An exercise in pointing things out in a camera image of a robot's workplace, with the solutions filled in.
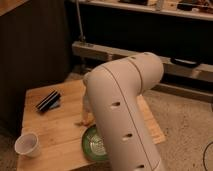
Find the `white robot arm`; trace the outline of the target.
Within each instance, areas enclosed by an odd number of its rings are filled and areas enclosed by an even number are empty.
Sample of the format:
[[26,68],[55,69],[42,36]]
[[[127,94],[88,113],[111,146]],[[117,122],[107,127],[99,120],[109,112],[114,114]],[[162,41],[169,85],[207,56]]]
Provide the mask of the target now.
[[157,55],[144,52],[99,65],[84,76],[86,95],[113,171],[165,171],[137,97],[164,73]]

